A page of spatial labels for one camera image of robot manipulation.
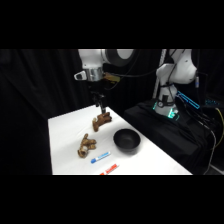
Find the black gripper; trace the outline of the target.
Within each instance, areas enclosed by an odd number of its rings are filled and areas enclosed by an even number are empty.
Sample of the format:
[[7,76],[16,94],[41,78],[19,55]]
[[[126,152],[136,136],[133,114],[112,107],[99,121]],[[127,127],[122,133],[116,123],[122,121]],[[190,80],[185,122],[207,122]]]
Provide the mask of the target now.
[[102,109],[102,114],[106,113],[106,107],[104,106],[105,95],[103,92],[103,83],[101,81],[90,82],[89,90],[95,105]]

